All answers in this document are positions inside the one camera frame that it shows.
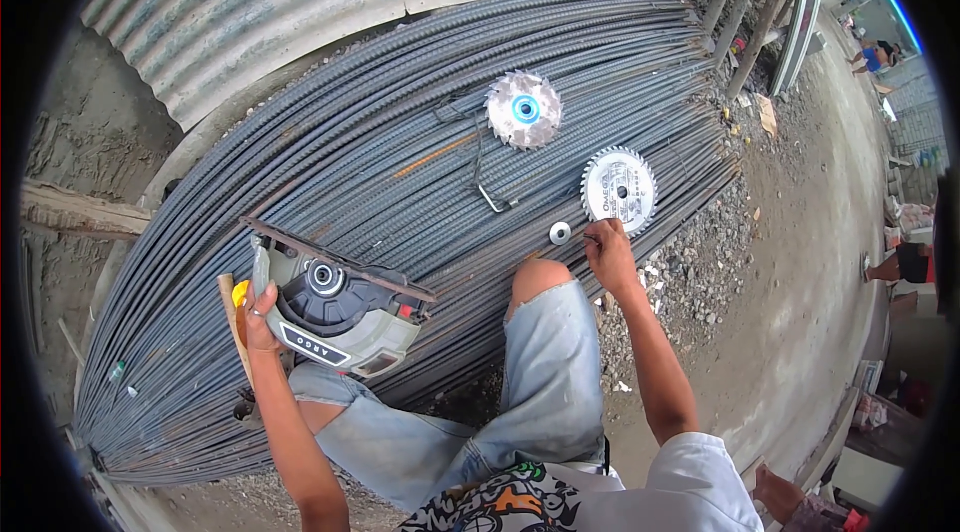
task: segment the circular saw blade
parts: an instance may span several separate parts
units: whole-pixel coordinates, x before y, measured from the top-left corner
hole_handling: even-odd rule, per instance
[[[583,170],[580,196],[592,221],[617,217],[628,237],[641,233],[657,210],[657,181],[650,165],[624,147],[609,147]]]
[[[553,140],[563,104],[546,78],[522,71],[504,75],[486,93],[486,122],[504,144],[536,149]]]

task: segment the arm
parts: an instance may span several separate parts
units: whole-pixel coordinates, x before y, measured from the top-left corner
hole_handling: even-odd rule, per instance
[[[347,499],[287,383],[277,356],[282,345],[270,332],[267,322],[249,307],[255,305],[259,313],[269,311],[277,299],[277,287],[271,282],[256,300],[252,288],[251,284],[247,289],[247,307],[238,311],[238,316],[242,314],[246,318],[247,353],[257,389],[256,402],[267,429],[276,471],[297,503],[304,532],[347,532],[350,529]]]
[[[603,287],[614,295],[630,331],[640,398],[657,442],[681,432],[699,431],[697,406],[687,375],[679,366],[646,292],[637,278],[630,241],[618,219],[586,227],[586,258]]]

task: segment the foot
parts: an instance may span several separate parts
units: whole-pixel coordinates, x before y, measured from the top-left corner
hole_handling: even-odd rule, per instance
[[[864,250],[860,253],[860,262],[862,263],[860,269],[860,276],[863,277],[863,282],[867,283],[870,281],[870,276],[867,275],[867,270],[870,269],[870,253]]]

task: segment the circular saw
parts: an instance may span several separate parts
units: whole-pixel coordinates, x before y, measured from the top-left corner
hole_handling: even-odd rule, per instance
[[[616,217],[628,237],[641,233],[657,210],[657,181],[643,157],[624,147],[609,147],[583,170],[580,196],[592,221]]]
[[[546,78],[515,71],[490,85],[486,93],[487,125],[504,144],[537,149],[553,140],[563,104]]]

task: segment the person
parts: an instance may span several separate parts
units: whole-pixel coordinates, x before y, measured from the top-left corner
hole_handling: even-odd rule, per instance
[[[868,42],[864,43],[863,51],[853,58],[848,58],[846,62],[850,65],[856,65],[858,61],[864,61],[862,67],[853,70],[855,76],[867,73],[868,71],[875,73],[884,65],[889,64],[891,67],[895,66],[900,58],[900,51],[901,48],[899,44],[891,45],[886,40],[879,40],[873,44]]]
[[[760,465],[756,474],[753,496],[784,526],[783,532],[860,532],[870,525],[870,519],[856,509],[845,509],[816,494],[807,495],[766,465]]]
[[[899,279],[924,284],[935,281],[933,271],[933,246],[916,242],[901,242],[896,252],[876,267],[870,266],[869,257],[864,259],[863,281],[881,279],[895,282]]]
[[[630,332],[647,422],[660,445],[645,488],[609,466],[594,307],[562,263],[525,262],[504,318],[499,415],[480,430],[382,404],[313,362],[288,380],[263,320],[271,283],[247,291],[247,350],[276,469],[305,530],[349,527],[327,458],[411,515],[403,531],[762,530],[723,440],[701,433],[690,383],[638,281],[617,219],[590,224],[585,254]]]

